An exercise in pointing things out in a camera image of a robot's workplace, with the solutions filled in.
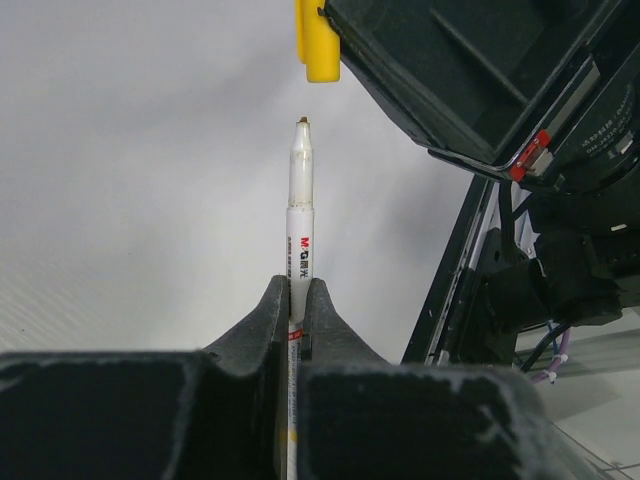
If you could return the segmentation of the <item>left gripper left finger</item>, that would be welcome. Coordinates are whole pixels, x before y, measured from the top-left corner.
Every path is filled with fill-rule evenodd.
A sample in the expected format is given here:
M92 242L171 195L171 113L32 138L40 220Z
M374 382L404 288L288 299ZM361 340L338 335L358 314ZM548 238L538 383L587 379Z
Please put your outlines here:
M1 357L5 479L282 479L287 282L190 351Z

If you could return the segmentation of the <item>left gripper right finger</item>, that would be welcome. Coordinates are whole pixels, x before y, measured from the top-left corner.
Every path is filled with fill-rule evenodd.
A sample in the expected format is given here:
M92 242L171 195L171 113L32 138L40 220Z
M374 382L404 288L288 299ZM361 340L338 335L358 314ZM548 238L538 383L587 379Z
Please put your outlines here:
M297 379L301 479L565 479L540 397L511 368L396 365L337 313L306 300L311 357Z

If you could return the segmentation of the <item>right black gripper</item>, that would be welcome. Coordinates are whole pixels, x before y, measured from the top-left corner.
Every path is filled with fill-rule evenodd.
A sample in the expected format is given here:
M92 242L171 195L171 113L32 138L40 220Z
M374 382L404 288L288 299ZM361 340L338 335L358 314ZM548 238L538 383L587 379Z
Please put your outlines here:
M635 1L330 1L347 67L434 157L584 191L639 129Z

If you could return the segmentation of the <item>orange pen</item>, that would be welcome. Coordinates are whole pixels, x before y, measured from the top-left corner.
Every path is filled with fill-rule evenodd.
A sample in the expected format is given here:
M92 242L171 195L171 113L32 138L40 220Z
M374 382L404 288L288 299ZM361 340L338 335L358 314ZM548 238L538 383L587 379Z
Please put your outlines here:
M310 123L301 117L290 148L286 209L286 277L289 292L287 470L297 477L297 374L302 360L307 294L314 268L314 162Z

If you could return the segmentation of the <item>yellow pen cap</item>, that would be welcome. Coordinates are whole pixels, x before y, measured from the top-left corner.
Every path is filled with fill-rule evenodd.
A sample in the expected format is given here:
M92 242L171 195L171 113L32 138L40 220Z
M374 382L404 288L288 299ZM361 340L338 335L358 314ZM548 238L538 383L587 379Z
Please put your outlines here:
M320 0L296 0L296 43L300 62L309 83L335 83L340 80L340 38L331 28Z

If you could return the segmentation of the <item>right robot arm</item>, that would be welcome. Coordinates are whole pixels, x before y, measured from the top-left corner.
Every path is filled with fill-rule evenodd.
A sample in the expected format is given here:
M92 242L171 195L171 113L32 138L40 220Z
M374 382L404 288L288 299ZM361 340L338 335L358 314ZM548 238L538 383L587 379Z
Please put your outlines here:
M344 64L473 174L403 359L511 365L639 303L635 1L329 1Z

